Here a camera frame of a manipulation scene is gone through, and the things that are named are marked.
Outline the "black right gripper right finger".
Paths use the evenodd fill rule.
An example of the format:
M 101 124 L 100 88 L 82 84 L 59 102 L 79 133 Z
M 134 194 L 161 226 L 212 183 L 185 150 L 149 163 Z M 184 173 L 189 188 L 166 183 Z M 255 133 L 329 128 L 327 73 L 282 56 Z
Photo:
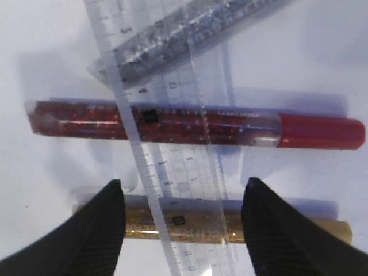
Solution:
M 256 275 L 367 275 L 367 253 L 313 223 L 257 177 L 248 180 L 241 220 Z

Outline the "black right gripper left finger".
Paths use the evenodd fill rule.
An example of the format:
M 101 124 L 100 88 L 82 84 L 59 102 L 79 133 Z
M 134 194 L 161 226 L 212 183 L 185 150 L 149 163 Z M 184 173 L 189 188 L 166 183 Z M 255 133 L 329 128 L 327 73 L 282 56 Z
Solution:
M 113 275 L 125 236 L 125 202 L 110 181 L 71 218 L 1 260 L 1 275 Z

